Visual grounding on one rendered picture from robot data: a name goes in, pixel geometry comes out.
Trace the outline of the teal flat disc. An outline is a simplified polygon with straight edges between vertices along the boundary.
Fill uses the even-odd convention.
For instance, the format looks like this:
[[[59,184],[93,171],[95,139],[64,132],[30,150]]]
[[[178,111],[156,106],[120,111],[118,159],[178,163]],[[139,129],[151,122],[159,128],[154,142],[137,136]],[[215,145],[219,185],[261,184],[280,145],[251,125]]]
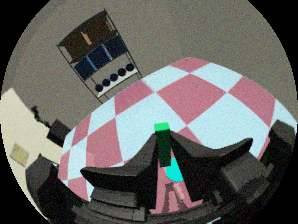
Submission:
[[[170,163],[172,163],[172,165],[170,165],[170,167],[166,167],[165,169],[166,175],[168,175],[169,179],[173,181],[184,180],[182,179],[180,167],[178,167],[176,159],[170,160]]]

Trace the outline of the green rectangular post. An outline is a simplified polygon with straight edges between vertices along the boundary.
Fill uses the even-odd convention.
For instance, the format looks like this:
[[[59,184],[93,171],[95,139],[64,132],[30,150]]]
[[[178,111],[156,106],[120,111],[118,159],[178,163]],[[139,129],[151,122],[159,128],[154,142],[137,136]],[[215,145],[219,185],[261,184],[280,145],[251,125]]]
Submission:
[[[170,159],[172,159],[172,152],[170,152],[170,128],[168,123],[154,124],[154,132],[157,135],[158,141],[158,161],[160,167],[170,167]]]

